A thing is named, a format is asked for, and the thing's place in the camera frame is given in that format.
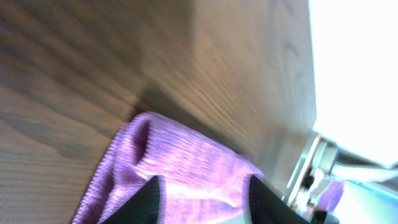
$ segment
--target purple cloth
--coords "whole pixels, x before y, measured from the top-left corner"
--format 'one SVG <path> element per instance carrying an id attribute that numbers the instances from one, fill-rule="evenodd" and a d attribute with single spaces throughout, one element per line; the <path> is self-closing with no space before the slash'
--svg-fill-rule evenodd
<path id="1" fill-rule="evenodd" d="M 263 176 L 227 147 L 142 113 L 117 133 L 72 223 L 102 223 L 154 175 L 163 183 L 159 223 L 220 222 L 243 212 L 251 174 Z"/>
<path id="2" fill-rule="evenodd" d="M 333 212 L 343 196 L 344 186 L 344 182 L 333 181 L 322 193 L 317 206 L 328 212 Z"/>

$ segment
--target wooden surface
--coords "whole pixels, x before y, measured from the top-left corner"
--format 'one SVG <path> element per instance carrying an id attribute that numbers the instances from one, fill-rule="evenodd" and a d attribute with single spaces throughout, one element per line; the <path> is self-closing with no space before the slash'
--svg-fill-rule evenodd
<path id="1" fill-rule="evenodd" d="M 316 117 L 306 1 L 0 0 L 0 221 L 67 223 L 124 121 L 160 112 L 283 189 Z"/>

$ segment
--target microfiber cloth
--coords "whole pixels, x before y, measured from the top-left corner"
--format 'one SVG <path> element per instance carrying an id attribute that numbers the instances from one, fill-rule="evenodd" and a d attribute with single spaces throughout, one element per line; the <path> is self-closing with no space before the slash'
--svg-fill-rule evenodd
<path id="1" fill-rule="evenodd" d="M 242 214 L 253 174 L 263 178 L 227 147 L 162 115 L 142 113 L 117 133 L 72 223 L 106 222 L 154 177 L 157 223 L 218 223 Z"/>

